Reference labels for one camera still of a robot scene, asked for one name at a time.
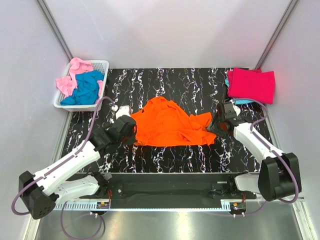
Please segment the orange t shirt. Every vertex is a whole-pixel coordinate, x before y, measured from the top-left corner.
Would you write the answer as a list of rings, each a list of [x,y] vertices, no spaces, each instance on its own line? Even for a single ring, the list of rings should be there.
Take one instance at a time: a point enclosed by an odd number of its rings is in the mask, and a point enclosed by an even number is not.
[[[131,117],[136,122],[136,145],[151,147],[202,146],[215,143],[216,134],[207,127],[210,112],[188,115],[172,100],[162,96],[150,99]]]

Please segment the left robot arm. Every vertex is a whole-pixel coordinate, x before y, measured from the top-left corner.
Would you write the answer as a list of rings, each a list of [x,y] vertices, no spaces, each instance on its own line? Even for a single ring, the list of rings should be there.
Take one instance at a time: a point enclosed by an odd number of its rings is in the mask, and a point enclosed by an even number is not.
[[[70,181],[75,173],[114,153],[120,145],[132,145],[136,141],[136,121],[123,115],[107,129],[98,129],[88,140],[84,140],[72,152],[36,172],[23,172],[18,178],[18,191],[27,208],[27,213],[38,220],[47,216],[54,208],[80,197],[103,198],[108,193],[109,178],[99,172]]]

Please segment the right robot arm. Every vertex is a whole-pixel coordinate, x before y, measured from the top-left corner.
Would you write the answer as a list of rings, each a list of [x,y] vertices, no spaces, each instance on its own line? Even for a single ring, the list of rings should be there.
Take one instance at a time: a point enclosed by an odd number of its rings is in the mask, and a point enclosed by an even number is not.
[[[302,191],[298,157],[285,153],[264,138],[250,123],[240,116],[240,109],[232,102],[217,105],[208,131],[218,137],[233,137],[260,163],[259,173],[240,173],[227,183],[228,195],[239,198],[244,192],[261,195],[267,202],[280,200],[293,204]]]

